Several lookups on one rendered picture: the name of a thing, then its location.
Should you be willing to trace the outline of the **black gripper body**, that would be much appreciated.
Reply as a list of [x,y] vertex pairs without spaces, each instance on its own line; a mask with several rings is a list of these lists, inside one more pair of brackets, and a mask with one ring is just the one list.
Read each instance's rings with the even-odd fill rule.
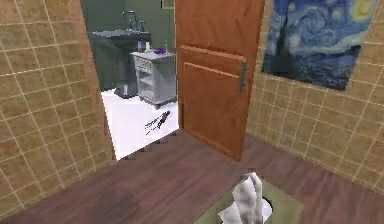
[[168,118],[168,116],[170,115],[170,111],[166,111],[166,112],[164,112],[162,115],[161,115],[161,119],[160,119],[160,121],[158,122],[158,124],[157,124],[157,128],[158,129],[160,129],[161,128],[161,126],[162,126],[162,124],[163,123],[165,123],[165,121],[167,120],[167,118]]

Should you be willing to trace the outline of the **green tissue box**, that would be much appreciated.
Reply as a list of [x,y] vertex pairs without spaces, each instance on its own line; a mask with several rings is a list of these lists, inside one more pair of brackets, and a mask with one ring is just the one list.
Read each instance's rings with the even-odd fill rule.
[[303,208],[302,202],[249,172],[193,224],[299,224]]

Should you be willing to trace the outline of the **grey bedside cabinet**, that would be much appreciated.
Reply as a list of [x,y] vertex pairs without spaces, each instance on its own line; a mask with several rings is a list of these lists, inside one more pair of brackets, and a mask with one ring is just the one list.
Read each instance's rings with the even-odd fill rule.
[[138,96],[156,109],[177,101],[176,55],[133,52]]

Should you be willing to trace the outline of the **brown wooden room door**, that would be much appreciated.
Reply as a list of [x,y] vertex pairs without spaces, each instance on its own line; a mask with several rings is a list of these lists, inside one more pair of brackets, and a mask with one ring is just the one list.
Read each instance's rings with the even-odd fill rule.
[[179,125],[235,161],[244,148],[264,8],[265,0],[174,3]]

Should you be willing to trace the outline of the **dark grey sink faucet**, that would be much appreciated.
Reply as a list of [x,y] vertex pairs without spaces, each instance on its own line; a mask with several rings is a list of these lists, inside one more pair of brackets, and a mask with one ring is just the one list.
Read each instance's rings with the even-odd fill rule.
[[128,21],[128,28],[130,30],[144,32],[145,31],[145,28],[144,28],[145,21],[139,20],[137,15],[136,15],[136,12],[134,10],[128,10],[128,11],[122,12],[123,17],[129,17],[130,15],[132,15],[133,18]]

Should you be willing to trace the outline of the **blue starry night painting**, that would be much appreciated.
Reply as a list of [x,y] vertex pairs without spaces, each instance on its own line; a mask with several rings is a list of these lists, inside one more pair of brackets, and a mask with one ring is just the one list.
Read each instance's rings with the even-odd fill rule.
[[273,0],[262,71],[346,89],[380,0]]

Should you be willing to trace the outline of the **dark grey pedestal sink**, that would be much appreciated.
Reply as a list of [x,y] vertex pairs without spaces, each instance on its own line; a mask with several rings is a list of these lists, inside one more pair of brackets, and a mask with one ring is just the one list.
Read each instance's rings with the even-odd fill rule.
[[127,99],[138,94],[133,52],[139,42],[151,40],[147,31],[132,29],[92,31],[88,33],[92,56],[101,91],[114,89],[114,94]]

